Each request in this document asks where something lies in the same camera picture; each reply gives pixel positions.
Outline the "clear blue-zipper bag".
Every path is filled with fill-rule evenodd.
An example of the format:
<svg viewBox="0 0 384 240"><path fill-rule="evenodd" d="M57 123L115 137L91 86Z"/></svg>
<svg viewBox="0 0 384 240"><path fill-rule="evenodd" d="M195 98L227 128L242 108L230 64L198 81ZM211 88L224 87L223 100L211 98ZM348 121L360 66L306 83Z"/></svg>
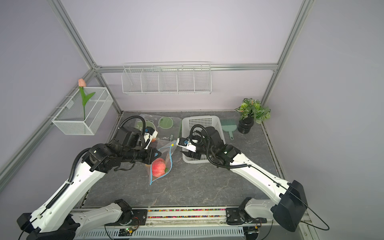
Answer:
<svg viewBox="0 0 384 240"><path fill-rule="evenodd" d="M177 149L176 141L158 141L156 149L160 152L155 154L155 160L152 164L146 165L149 175L149 185L156 180L165 177L173 168L173 154Z"/></svg>

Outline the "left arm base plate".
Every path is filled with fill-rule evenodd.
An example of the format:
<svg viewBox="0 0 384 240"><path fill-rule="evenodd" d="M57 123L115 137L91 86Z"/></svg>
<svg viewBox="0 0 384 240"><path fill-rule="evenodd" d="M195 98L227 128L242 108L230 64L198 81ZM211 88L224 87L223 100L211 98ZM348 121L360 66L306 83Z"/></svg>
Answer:
<svg viewBox="0 0 384 240"><path fill-rule="evenodd" d="M106 224L106 226L144 226L148 218L147 209L133 209L131 211L130 218L125 216L123 219L119 219L115 223Z"/></svg>

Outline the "green printed zip-top bag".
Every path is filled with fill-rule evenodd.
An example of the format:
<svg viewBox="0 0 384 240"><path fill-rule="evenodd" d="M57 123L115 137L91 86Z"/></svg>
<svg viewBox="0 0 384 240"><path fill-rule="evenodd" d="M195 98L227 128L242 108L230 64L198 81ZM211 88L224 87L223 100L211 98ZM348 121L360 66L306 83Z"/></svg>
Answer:
<svg viewBox="0 0 384 240"><path fill-rule="evenodd" d="M151 127L158 132L151 146L161 148L180 137L182 119L177 117L163 117L158 115L140 114L146 122L146 127Z"/></svg>

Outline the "red peach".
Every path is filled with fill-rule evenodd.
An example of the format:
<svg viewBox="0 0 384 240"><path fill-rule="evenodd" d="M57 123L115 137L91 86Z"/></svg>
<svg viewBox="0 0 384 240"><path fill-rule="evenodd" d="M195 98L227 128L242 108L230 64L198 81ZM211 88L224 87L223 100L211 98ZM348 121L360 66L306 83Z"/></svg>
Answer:
<svg viewBox="0 0 384 240"><path fill-rule="evenodd" d="M158 158L152 163L152 175L159 178L166 173L167 166L165 160Z"/></svg>

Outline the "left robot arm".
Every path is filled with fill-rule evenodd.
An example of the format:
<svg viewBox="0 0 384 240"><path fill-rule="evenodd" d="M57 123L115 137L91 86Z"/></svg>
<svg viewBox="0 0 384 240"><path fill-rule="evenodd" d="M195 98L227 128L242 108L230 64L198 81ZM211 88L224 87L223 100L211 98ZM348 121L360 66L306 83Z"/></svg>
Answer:
<svg viewBox="0 0 384 240"><path fill-rule="evenodd" d="M24 213L17 223L28 240L73 240L95 228L118 223L128 225L133 220L132 207L124 200L83 214L71 211L88 190L121 163L151 164L161 152L150 146L158 135L154 128L142 131L120 127L107 144L97 144L82 150L75 158L69 178L37 210Z"/></svg>

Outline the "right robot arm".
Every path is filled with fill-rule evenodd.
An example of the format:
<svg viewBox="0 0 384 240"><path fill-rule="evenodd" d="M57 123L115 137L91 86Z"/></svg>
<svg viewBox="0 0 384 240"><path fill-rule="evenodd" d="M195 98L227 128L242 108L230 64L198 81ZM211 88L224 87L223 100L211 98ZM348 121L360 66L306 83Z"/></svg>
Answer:
<svg viewBox="0 0 384 240"><path fill-rule="evenodd" d="M209 163L236 173L252 183L269 197L259 204L246 198L227 216L228 225L240 225L257 218L275 220L289 232L295 232L308 209L304 187L298 181L288 182L266 171L251 161L238 148L225 144L213 127L194 125L186 138L179 138L177 145L185 149L190 158L205 155Z"/></svg>

